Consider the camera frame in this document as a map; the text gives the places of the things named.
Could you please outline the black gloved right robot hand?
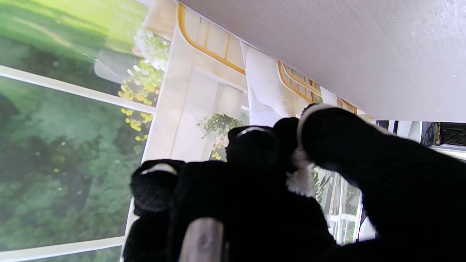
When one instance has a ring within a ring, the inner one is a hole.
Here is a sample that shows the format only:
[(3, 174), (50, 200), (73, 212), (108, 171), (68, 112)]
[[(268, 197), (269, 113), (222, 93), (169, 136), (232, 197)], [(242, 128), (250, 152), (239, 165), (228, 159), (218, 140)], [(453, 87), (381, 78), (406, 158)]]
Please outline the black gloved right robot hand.
[[(231, 129), (227, 161), (145, 161), (131, 176), (125, 262), (465, 261), (465, 162), (314, 103)], [(374, 239), (338, 244), (310, 167), (362, 193)]]

